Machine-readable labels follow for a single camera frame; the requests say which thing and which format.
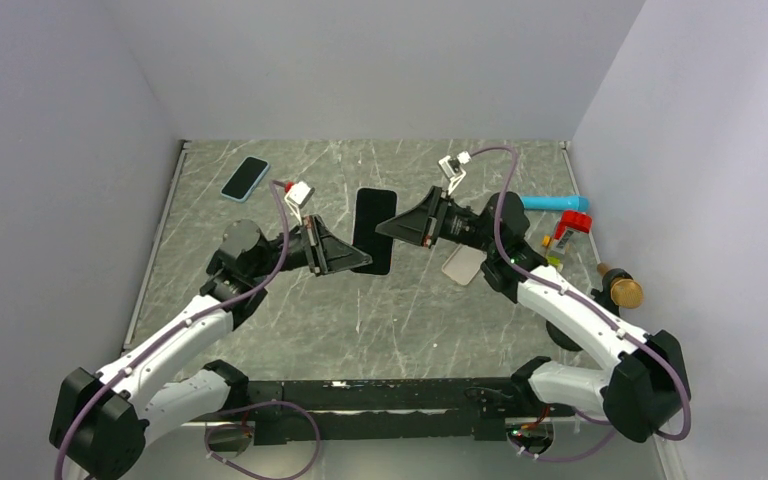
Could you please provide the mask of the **phone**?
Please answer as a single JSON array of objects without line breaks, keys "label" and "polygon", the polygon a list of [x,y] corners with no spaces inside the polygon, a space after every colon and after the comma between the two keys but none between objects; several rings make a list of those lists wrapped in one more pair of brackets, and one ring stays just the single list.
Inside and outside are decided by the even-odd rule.
[{"label": "phone", "polygon": [[245,202],[270,170],[267,161],[257,157],[246,157],[220,190],[222,197]]},{"label": "phone", "polygon": [[353,273],[385,276],[390,273],[394,240],[376,232],[376,227],[396,215],[398,197],[393,190],[359,188],[355,201],[352,244],[367,253],[372,262],[353,268]]}]

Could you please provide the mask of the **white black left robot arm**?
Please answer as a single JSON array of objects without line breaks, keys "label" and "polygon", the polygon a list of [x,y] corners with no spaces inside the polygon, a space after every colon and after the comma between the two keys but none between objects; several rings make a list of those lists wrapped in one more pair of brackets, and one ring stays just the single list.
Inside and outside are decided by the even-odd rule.
[{"label": "white black left robot arm", "polygon": [[249,319],[278,273],[322,276],[371,261],[317,215],[273,240],[250,220],[233,222],[207,265],[206,283],[175,318],[106,366],[77,368],[64,378],[49,433],[58,450],[55,478],[75,466],[93,479],[119,479],[147,446],[182,424],[213,412],[239,417],[249,395],[248,379],[236,368],[214,361],[186,380],[174,376]]}]

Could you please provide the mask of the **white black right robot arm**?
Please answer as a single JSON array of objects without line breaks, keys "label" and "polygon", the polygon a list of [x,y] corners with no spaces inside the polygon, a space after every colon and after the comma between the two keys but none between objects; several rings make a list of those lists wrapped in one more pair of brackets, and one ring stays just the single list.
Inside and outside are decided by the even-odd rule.
[{"label": "white black right robot arm", "polygon": [[513,406],[538,414],[548,404],[602,415],[625,438],[679,441],[691,426],[691,391],[678,340],[650,334],[573,286],[526,240],[530,222],[519,196],[492,195],[476,213],[433,187],[415,207],[379,223],[377,233],[429,248],[440,239],[480,250],[480,270],[495,292],[541,316],[596,362],[594,369],[534,358],[512,377]]}]

